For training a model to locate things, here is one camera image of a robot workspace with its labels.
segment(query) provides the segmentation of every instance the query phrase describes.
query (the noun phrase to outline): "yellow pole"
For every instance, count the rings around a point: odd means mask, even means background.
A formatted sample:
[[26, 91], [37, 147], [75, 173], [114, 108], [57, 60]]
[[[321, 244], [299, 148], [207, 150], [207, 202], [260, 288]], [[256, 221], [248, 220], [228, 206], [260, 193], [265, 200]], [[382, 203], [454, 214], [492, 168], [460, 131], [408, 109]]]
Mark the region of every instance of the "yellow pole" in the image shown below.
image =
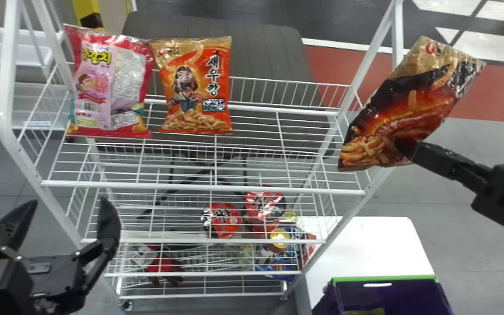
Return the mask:
[[73, 0], [73, 8], [80, 26], [104, 30], [98, 0]]

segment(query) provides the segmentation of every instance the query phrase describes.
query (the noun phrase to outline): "caster wheel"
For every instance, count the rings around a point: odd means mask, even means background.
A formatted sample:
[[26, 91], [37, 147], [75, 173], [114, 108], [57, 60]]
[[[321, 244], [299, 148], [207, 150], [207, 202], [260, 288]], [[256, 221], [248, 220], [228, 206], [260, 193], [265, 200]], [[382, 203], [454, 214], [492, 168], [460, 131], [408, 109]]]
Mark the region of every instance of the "caster wheel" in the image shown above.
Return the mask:
[[118, 304], [118, 306], [124, 312], [131, 312], [133, 309], [133, 301], [132, 300], [121, 301], [120, 304]]

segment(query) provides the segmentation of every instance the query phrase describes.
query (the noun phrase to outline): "orange snack bag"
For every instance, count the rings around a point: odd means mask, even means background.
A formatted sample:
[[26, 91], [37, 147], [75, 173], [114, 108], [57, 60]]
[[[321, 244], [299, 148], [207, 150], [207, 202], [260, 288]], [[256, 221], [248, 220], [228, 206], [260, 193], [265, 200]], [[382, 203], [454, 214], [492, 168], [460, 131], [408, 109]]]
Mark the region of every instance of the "orange snack bag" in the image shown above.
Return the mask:
[[150, 45], [168, 102], [160, 132], [232, 133], [231, 38], [162, 38]]

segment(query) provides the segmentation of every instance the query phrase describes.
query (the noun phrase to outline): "white table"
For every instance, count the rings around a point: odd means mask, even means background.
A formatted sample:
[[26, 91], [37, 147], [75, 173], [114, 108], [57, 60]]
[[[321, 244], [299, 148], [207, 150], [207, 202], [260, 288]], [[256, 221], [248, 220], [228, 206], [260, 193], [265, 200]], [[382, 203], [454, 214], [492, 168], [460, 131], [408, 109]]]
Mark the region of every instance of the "white table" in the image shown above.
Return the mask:
[[306, 274], [308, 299], [304, 288], [296, 293], [299, 314], [310, 313], [332, 277], [407, 275], [434, 275], [412, 221], [354, 217]]

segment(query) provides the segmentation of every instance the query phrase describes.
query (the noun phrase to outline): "cartoon character illustration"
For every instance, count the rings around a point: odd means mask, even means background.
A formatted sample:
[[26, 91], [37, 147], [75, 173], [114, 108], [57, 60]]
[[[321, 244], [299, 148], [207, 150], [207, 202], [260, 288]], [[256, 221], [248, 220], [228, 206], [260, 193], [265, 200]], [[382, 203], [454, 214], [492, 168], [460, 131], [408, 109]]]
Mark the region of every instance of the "cartoon character illustration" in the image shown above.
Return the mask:
[[195, 93], [198, 89], [198, 82], [192, 69], [188, 66], [181, 66], [174, 74], [174, 83], [172, 90], [176, 96], [170, 99], [168, 106], [180, 105], [180, 108], [185, 112], [190, 109], [196, 110], [198, 103], [201, 104], [203, 96], [200, 93]]
[[104, 93], [106, 92], [106, 89], [108, 88], [108, 77], [106, 74], [99, 74], [96, 76], [96, 79], [94, 80], [94, 89], [97, 92]]
[[91, 77], [83, 73], [79, 76], [79, 83], [77, 84], [77, 89], [83, 92], [88, 92], [92, 90], [94, 83], [93, 80], [91, 80]]

